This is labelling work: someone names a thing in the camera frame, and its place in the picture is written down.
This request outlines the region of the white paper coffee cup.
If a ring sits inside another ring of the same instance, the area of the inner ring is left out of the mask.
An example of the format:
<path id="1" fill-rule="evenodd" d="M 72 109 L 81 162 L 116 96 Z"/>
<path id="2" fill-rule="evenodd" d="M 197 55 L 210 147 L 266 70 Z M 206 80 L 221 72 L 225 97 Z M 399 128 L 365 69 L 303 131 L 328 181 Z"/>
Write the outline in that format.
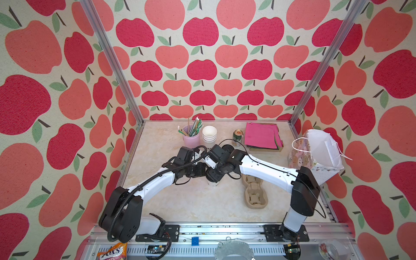
<path id="1" fill-rule="evenodd" d="M 208 185 L 209 185 L 209 186 L 212 186 L 212 187 L 216 187 L 216 186 L 218 186 L 218 184 L 219 184 L 219 183 L 217 183 L 217 182 L 211 182 L 211 181 L 209 181 L 209 180 L 208 180 L 207 182 L 208 182 Z"/>

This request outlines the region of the white patterned paper gift bag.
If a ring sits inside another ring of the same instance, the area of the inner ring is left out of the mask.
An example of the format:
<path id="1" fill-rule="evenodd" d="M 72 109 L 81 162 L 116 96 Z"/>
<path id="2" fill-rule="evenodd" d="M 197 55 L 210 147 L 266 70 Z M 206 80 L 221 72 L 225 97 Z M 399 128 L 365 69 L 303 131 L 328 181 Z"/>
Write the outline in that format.
<path id="1" fill-rule="evenodd" d="M 302 137 L 292 142 L 291 147 L 289 167 L 299 170 L 303 166 L 310 169 L 319 185 L 344 169 L 342 158 L 351 160 L 342 153 L 333 137 L 322 130 L 307 130 Z"/>

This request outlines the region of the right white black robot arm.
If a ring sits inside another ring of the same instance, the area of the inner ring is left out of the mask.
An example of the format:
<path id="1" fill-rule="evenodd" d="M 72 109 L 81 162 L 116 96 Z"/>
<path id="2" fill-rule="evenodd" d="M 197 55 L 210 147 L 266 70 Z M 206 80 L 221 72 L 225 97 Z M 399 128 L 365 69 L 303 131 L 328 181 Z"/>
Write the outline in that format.
<path id="1" fill-rule="evenodd" d="M 290 208 L 277 235 L 283 241 L 296 241 L 304 221 L 314 215 L 317 204 L 320 204 L 319 185 L 311 170 L 303 166 L 300 169 L 281 167 L 255 158 L 247 151 L 229 151 L 227 147 L 229 145 L 214 145 L 201 156 L 208 167 L 208 181 L 217 183 L 226 174 L 244 174 L 272 183 L 291 194 Z"/>

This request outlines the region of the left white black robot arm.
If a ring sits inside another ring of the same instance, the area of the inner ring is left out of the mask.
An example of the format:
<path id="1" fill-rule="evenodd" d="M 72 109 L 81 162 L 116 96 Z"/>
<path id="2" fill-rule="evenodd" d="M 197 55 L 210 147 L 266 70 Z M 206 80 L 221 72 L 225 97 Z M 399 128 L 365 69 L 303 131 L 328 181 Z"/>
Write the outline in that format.
<path id="1" fill-rule="evenodd" d="M 208 149 L 203 145 L 194 149 L 183 146 L 175 157 L 146 181 L 130 188 L 117 187 L 99 219 L 99 227 L 107 231 L 107 240 L 126 243 L 139 235 L 163 238 L 165 221 L 154 214 L 143 217 L 143 206 L 164 188 L 174 184 L 180 178 L 181 171 L 200 166 L 199 161 L 207 153 Z"/>

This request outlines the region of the pink straw holder cup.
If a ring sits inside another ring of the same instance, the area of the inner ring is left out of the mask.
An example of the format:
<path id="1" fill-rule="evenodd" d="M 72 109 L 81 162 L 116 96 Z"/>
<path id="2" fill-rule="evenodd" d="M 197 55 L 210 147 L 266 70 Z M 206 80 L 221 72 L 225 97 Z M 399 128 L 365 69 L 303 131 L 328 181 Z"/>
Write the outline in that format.
<path id="1" fill-rule="evenodd" d="M 196 148 L 200 145 L 200 134 L 194 136 L 183 135 L 184 146 L 188 148 Z"/>

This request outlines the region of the green beverage can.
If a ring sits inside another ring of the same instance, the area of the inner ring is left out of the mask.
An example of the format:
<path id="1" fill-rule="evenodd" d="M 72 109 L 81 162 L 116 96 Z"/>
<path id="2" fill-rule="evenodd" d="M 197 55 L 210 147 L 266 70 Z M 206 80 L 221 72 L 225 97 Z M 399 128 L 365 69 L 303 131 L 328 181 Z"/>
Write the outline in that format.
<path id="1" fill-rule="evenodd" d="M 243 131 L 242 130 L 235 130 L 233 132 L 232 144 L 235 147 L 239 147 L 241 145 L 242 137 L 243 137 Z"/>

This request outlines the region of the stack of white paper cups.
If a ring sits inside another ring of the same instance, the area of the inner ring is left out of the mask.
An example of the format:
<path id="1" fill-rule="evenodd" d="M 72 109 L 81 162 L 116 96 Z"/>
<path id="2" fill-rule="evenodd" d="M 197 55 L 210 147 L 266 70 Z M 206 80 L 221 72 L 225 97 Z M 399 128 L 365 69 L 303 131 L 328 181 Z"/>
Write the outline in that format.
<path id="1" fill-rule="evenodd" d="M 206 144 L 214 144 L 217 139 L 217 129 L 213 126 L 205 126 L 202 131 L 202 137 Z"/>

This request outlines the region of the stack of pink napkins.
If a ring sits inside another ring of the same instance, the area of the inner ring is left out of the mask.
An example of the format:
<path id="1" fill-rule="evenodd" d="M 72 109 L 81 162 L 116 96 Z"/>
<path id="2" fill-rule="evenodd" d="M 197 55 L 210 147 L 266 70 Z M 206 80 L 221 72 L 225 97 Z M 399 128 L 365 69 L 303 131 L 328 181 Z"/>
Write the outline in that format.
<path id="1" fill-rule="evenodd" d="M 284 144 L 276 124 L 248 122 L 245 128 L 245 145 L 250 148 L 281 150 Z"/>

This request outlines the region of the wrapped straws and stirrers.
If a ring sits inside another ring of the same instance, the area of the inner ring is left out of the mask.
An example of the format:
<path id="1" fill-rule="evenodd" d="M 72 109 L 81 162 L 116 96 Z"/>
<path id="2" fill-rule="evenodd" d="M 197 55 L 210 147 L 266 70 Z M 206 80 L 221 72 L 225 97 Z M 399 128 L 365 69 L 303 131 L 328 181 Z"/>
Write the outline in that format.
<path id="1" fill-rule="evenodd" d="M 187 137 L 193 137 L 199 134 L 200 130 L 202 129 L 203 121 L 199 117 L 195 119 L 192 126 L 187 126 L 187 130 L 180 128 L 178 126 L 178 132 Z"/>

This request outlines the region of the brown cardboard cup carrier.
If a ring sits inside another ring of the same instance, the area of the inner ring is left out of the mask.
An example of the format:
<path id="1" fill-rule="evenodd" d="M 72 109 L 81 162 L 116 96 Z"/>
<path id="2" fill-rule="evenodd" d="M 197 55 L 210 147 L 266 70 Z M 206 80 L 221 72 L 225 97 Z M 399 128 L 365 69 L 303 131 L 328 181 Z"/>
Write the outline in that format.
<path id="1" fill-rule="evenodd" d="M 248 208 L 260 210 L 268 204 L 268 197 L 263 189 L 263 180 L 251 175 L 242 174 L 242 182 L 245 186 L 244 201 Z"/>

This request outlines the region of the orange snack packet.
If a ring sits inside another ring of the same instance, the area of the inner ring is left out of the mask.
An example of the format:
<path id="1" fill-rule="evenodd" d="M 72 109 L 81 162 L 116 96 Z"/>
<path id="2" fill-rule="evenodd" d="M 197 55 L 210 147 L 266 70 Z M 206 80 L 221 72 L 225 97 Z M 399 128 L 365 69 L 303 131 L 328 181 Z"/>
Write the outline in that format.
<path id="1" fill-rule="evenodd" d="M 127 243 L 118 243 L 106 252 L 98 253 L 98 260 L 127 260 L 127 246 Z"/>

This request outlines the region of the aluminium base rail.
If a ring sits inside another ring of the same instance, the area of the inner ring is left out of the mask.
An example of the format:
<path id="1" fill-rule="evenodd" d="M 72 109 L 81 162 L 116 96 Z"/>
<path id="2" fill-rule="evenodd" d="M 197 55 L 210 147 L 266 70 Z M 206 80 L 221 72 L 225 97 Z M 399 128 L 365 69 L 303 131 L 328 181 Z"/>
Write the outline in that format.
<path id="1" fill-rule="evenodd" d="M 284 259 L 285 242 L 273 242 L 266 238 L 265 223 L 172 223 L 178 233 L 163 257 L 165 260 L 214 260 L 217 250 L 235 247 L 251 249 L 256 260 Z M 361 260 L 356 241 L 347 224 L 309 223 L 301 229 L 299 239 L 302 260 L 320 260 L 319 245 L 328 239 L 344 243 L 352 260 Z"/>

